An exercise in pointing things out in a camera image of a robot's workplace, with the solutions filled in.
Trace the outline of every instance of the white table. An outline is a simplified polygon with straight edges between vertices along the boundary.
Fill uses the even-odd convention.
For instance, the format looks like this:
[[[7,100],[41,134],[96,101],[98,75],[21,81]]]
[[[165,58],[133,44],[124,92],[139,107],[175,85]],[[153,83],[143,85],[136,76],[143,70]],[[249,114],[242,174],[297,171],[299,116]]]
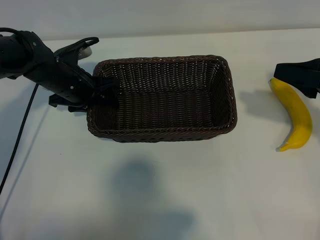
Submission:
[[[40,88],[0,197],[1,239],[319,239],[320,100],[302,97],[308,143],[276,152],[291,122],[268,85],[276,64],[319,58],[319,39],[320,29],[100,39],[80,62],[89,72],[106,59],[223,56],[237,126],[210,140],[121,144],[91,135],[85,114],[48,106]],[[0,80],[0,176],[33,86]]]

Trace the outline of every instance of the brown wicker basket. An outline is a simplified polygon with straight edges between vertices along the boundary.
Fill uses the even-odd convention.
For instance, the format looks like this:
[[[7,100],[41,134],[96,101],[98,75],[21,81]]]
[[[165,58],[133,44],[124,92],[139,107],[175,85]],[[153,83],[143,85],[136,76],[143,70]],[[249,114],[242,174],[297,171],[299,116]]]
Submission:
[[[204,140],[236,126],[231,73],[220,56],[106,60],[93,75],[120,81],[118,110],[88,107],[88,129],[97,137],[122,143]]]

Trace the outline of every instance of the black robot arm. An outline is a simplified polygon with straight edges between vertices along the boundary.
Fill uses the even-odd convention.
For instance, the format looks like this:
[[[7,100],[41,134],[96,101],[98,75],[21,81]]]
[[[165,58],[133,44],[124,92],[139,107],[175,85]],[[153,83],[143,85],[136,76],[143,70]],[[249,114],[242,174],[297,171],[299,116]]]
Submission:
[[[68,106],[70,112],[85,112],[90,103],[104,102],[117,108],[119,103],[113,90],[119,81],[112,77],[94,77],[78,66],[78,60],[91,54],[90,46],[99,42],[97,37],[82,39],[52,52],[34,33],[0,28],[0,79],[16,79],[23,75],[55,93],[49,104]]]

